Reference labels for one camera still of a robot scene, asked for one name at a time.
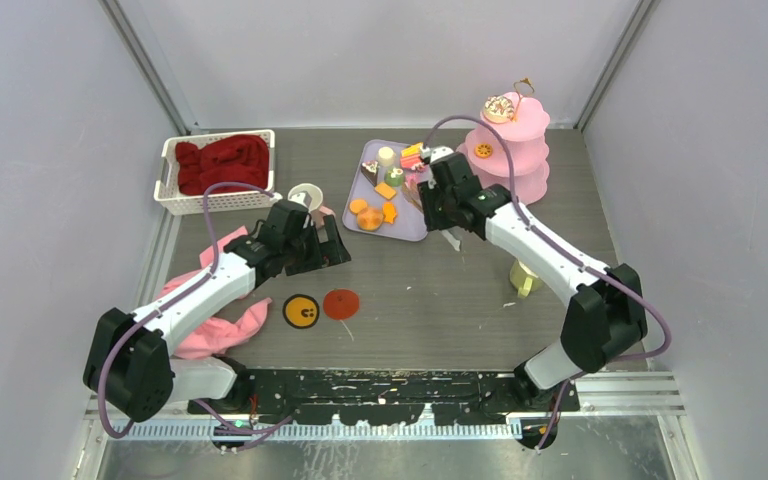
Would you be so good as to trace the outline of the round orange lattice cookie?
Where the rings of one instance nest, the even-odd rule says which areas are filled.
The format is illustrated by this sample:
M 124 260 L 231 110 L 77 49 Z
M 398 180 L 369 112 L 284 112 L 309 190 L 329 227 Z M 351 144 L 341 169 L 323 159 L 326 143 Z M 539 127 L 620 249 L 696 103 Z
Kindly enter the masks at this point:
M 475 145 L 473 153 L 478 158 L 486 159 L 493 155 L 494 148 L 489 143 L 479 143 Z

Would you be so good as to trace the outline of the yellow pink layered cake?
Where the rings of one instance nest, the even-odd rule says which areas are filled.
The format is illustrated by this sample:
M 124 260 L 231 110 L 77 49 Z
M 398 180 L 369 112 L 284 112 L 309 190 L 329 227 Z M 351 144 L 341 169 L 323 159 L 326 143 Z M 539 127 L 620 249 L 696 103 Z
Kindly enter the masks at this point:
M 422 142 L 405 147 L 400 152 L 400 166 L 404 170 L 419 171 L 423 168 L 421 152 L 424 147 Z

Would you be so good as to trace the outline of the sprinkled donut cake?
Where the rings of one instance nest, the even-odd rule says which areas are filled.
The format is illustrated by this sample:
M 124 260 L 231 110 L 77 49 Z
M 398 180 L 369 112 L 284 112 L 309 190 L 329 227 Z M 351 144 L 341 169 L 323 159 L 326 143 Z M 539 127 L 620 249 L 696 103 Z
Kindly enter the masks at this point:
M 504 124 L 514 120 L 516 107 L 504 95 L 489 96 L 484 102 L 482 115 L 490 123 Z

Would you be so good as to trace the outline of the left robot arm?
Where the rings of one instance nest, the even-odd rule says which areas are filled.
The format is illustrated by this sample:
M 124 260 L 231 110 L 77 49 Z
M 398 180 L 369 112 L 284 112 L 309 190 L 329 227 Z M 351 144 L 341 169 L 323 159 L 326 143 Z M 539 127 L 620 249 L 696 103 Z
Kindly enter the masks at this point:
M 83 373 L 99 416 L 114 407 L 144 422 L 167 404 L 214 400 L 229 413 L 245 409 L 251 385 L 241 366 L 215 356 L 178 359 L 176 350 L 207 319 L 264 282 L 350 261 L 337 221 L 315 222 L 300 203 L 279 200 L 254 229 L 237 236 L 178 288 L 132 312 L 112 308 L 98 320 Z

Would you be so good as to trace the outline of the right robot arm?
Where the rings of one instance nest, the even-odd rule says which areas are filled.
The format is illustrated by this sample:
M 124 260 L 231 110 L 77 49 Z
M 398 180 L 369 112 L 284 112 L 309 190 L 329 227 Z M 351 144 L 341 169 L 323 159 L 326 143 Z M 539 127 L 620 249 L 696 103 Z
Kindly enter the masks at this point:
M 529 267 L 566 305 L 558 340 L 515 369 L 515 396 L 522 407 L 542 409 L 556 385 L 597 372 L 647 335 L 637 300 L 641 282 L 633 268 L 609 267 L 587 256 L 529 213 L 506 187 L 483 187 L 463 154 L 437 147 L 424 149 L 421 160 L 431 174 L 419 185 L 427 229 L 475 234 Z

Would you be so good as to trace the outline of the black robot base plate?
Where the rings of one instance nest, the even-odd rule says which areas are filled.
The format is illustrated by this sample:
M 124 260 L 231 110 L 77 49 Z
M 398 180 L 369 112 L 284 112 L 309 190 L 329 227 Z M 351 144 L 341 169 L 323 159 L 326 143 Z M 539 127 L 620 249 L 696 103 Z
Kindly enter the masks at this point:
M 248 369 L 224 398 L 191 401 L 191 413 L 252 414 L 263 423 L 299 425 L 334 419 L 354 426 L 411 425 L 424 410 L 435 425 L 494 425 L 514 414 L 548 414 L 555 392 L 527 398 L 507 371 Z

